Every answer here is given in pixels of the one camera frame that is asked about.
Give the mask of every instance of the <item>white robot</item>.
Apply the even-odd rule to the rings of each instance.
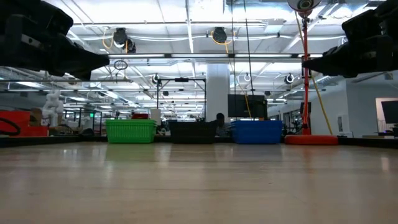
[[[63,102],[59,100],[60,90],[52,90],[47,94],[47,101],[42,109],[42,125],[58,126],[58,115],[63,113]]]

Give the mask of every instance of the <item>person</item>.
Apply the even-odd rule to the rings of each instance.
[[[216,115],[216,120],[214,121],[217,125],[216,136],[228,137],[229,136],[229,125],[225,123],[225,116],[223,113],[218,113]]]

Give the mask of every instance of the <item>red base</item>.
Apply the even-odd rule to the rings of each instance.
[[[336,146],[338,138],[337,136],[290,135],[285,137],[285,144]]]

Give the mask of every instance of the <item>plastic basket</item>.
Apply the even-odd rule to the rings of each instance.
[[[173,143],[212,144],[215,142],[216,125],[204,122],[171,122],[170,132]]]
[[[231,128],[238,144],[278,144],[282,121],[234,121]]]
[[[154,141],[156,121],[144,119],[105,121],[110,143],[151,143]]]

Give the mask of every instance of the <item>green basket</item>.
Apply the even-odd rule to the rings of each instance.
[[[105,121],[110,143],[151,143],[156,133],[156,121],[150,119],[127,119]]]

